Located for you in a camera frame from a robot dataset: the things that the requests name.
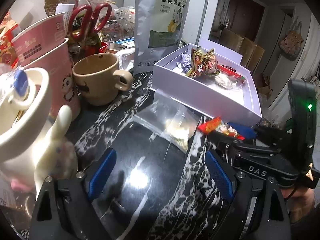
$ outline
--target red scissor handle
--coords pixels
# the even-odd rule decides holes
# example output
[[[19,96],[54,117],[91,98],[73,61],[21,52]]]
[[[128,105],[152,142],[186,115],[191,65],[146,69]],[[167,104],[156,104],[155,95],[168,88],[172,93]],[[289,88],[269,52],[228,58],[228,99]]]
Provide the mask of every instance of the red scissor handle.
[[[105,7],[108,7],[108,11],[105,17],[103,18],[103,20],[101,21],[101,23],[95,28],[95,25],[99,18],[100,11]],[[109,20],[111,11],[112,11],[112,7],[107,2],[97,4],[91,16],[91,26],[89,29],[89,33],[98,33],[99,31],[101,31],[101,29],[106,25],[107,21]]]
[[[72,23],[76,19],[76,16],[78,15],[78,13],[83,10],[86,10],[86,12],[84,14],[84,18],[81,23],[80,32],[78,34],[72,34]],[[86,28],[89,27],[88,24],[91,24],[91,15],[92,15],[92,7],[89,4],[81,5],[72,12],[72,15],[69,21],[68,32],[74,41],[80,42],[85,38],[84,35],[85,35]]]

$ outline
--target cardboard box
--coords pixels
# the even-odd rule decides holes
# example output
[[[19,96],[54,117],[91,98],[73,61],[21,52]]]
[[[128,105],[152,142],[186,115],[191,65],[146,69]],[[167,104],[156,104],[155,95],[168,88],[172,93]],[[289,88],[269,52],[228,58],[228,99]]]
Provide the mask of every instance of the cardboard box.
[[[261,48],[259,45],[257,45],[247,65],[247,69],[249,69],[251,73],[253,73],[253,71],[259,65],[263,54],[264,54],[264,49]]]
[[[231,49],[228,49],[227,47],[222,46],[218,43],[215,43],[213,41],[209,41],[206,38],[200,38],[200,44],[201,44],[201,47],[206,50],[210,50],[210,49],[214,48],[214,52],[216,54],[219,54],[223,57],[226,57],[237,64],[240,64],[240,62],[242,60],[242,55],[240,55],[239,53],[237,53]]]
[[[225,28],[221,33],[219,44],[235,52],[239,52],[243,40],[243,37]]]
[[[267,96],[267,99],[271,97],[272,89],[270,89],[270,78],[265,77],[262,73],[253,76],[254,84],[259,92]]]
[[[257,45],[253,41],[249,40],[248,38],[246,37],[243,37],[243,38],[244,39],[239,49],[239,54],[242,55],[242,60],[240,65],[243,67],[247,67]]]
[[[229,90],[214,89],[210,83],[199,82],[174,71],[177,62],[181,60],[181,55],[191,53],[193,47],[197,46],[187,44],[158,61],[154,65],[151,89],[160,89],[172,99],[211,118],[220,116],[225,122],[236,122],[246,126],[259,122],[261,119],[259,98],[248,69],[216,54],[220,64],[234,68],[247,78],[243,83],[242,104],[234,97],[228,96]]]

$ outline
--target wooden door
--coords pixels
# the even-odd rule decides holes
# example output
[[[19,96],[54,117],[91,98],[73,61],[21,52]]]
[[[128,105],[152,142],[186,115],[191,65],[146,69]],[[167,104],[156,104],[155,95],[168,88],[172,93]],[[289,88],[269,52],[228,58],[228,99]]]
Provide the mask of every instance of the wooden door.
[[[262,20],[264,7],[252,0],[230,0],[228,29],[254,41]]]

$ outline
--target panda illustration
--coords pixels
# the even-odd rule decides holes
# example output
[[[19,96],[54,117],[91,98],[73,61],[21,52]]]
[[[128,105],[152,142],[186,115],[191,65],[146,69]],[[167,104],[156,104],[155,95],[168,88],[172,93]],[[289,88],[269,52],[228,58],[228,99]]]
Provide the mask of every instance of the panda illustration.
[[[72,98],[75,96],[75,92],[73,91],[71,74],[69,74],[63,79],[62,92],[64,93],[63,98],[68,102],[70,102]]]

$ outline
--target human hand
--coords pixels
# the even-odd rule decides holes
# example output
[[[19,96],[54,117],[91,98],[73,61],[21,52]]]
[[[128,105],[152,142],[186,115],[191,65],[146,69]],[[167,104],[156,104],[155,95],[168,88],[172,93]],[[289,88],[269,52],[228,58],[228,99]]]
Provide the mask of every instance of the human hand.
[[[293,188],[281,189],[284,198],[287,198]],[[295,223],[305,215],[307,215],[315,205],[314,190],[311,188],[300,187],[291,196],[289,202],[290,222]]]

